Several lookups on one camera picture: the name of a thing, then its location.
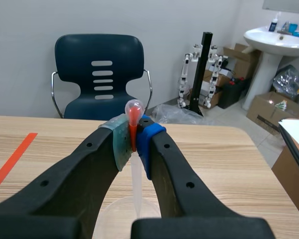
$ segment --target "white pedestal sink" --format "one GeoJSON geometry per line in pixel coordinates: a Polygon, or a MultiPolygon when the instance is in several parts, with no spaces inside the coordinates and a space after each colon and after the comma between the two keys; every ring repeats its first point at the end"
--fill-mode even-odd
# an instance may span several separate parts
{"type": "Polygon", "coordinates": [[[260,27],[244,34],[250,46],[263,52],[258,70],[249,88],[243,109],[248,110],[256,95],[270,90],[283,56],[299,56],[299,37],[269,32],[260,27]]]}

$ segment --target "mirror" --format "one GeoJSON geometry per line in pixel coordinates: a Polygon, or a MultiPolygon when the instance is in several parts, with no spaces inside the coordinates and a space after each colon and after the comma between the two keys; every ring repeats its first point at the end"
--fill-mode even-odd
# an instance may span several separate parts
{"type": "Polygon", "coordinates": [[[265,0],[263,9],[299,13],[299,0],[265,0]]]}

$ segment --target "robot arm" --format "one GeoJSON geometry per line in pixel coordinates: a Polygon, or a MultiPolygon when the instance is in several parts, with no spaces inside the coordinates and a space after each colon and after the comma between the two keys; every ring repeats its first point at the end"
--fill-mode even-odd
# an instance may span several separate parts
{"type": "MultiPolygon", "coordinates": [[[[181,71],[181,76],[178,83],[178,107],[184,108],[186,107],[186,103],[184,101],[184,93],[188,87],[187,85],[187,73],[188,73],[188,64],[190,62],[197,62],[198,58],[201,54],[202,46],[194,45],[194,53],[189,53],[185,55],[184,64],[181,71]]],[[[216,92],[216,84],[218,81],[219,71],[221,70],[221,66],[223,60],[228,58],[227,56],[220,56],[217,54],[217,46],[210,46],[209,54],[208,54],[208,62],[211,64],[215,64],[214,71],[212,77],[209,82],[209,90],[204,99],[204,105],[208,108],[211,107],[210,101],[213,98],[216,92]]]]}
{"type": "Polygon", "coordinates": [[[188,87],[187,85],[187,73],[188,73],[188,64],[190,62],[198,62],[198,58],[201,55],[202,45],[194,45],[194,52],[185,54],[185,58],[183,61],[183,68],[181,70],[181,76],[178,82],[178,107],[184,108],[186,107],[186,103],[184,101],[184,93],[188,87]]]}

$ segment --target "plastic pipette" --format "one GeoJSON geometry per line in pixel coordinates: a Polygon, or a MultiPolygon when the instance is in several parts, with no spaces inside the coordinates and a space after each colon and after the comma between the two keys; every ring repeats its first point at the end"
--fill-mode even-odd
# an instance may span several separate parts
{"type": "Polygon", "coordinates": [[[131,156],[133,201],[137,218],[140,218],[142,207],[142,162],[136,153],[136,131],[138,123],[145,111],[144,105],[139,100],[128,101],[125,105],[125,114],[129,119],[131,134],[131,145],[133,154],[131,156]]]}

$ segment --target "floor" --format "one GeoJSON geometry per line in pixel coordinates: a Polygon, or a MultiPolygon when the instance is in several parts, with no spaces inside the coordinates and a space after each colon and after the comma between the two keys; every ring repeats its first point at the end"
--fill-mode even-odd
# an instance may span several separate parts
{"type": "Polygon", "coordinates": [[[226,125],[243,129],[253,140],[269,166],[272,167],[285,145],[284,140],[282,137],[271,135],[248,119],[247,112],[241,108],[242,102],[239,101],[227,109],[216,106],[210,110],[203,108],[201,110],[205,119],[212,125],[226,125]]]}

